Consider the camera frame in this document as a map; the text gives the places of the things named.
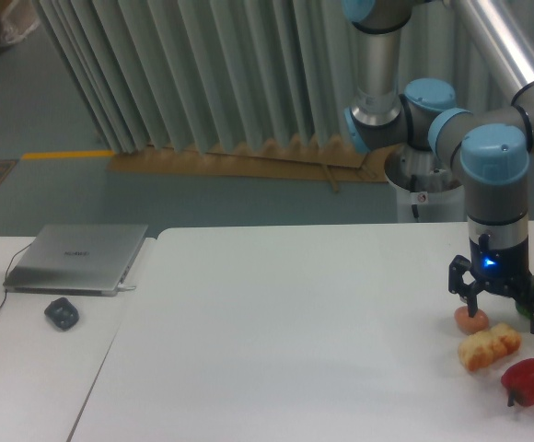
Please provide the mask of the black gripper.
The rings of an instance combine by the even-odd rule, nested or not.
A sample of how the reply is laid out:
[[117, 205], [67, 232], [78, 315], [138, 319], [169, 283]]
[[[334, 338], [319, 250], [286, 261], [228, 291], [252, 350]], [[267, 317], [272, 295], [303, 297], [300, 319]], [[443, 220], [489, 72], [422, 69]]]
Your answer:
[[[461, 255], [453, 258], [447, 288], [465, 302], [469, 318], [478, 312], [477, 295], [481, 291], [519, 299], [516, 310], [528, 319], [529, 332], [534, 334], [534, 275], [529, 270], [528, 244], [525, 237], [510, 248], [482, 249], [478, 239], [471, 239], [471, 261]], [[466, 274], [474, 278], [470, 283], [464, 281]]]

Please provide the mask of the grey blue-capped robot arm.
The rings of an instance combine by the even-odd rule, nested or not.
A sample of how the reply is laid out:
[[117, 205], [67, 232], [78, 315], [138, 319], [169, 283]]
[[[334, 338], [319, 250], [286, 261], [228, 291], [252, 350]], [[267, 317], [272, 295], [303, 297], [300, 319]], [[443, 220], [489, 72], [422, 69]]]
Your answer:
[[453, 1], [507, 99], [476, 115], [457, 106], [452, 88], [434, 79], [397, 89], [401, 29], [413, 1], [346, 1], [347, 20], [363, 43], [358, 89], [344, 112], [354, 148], [367, 153], [407, 144], [433, 154], [463, 185], [470, 256], [450, 263], [448, 289], [477, 312], [487, 292], [515, 301], [534, 324], [534, 273], [528, 264], [528, 169], [534, 153], [534, 43], [504, 1]]

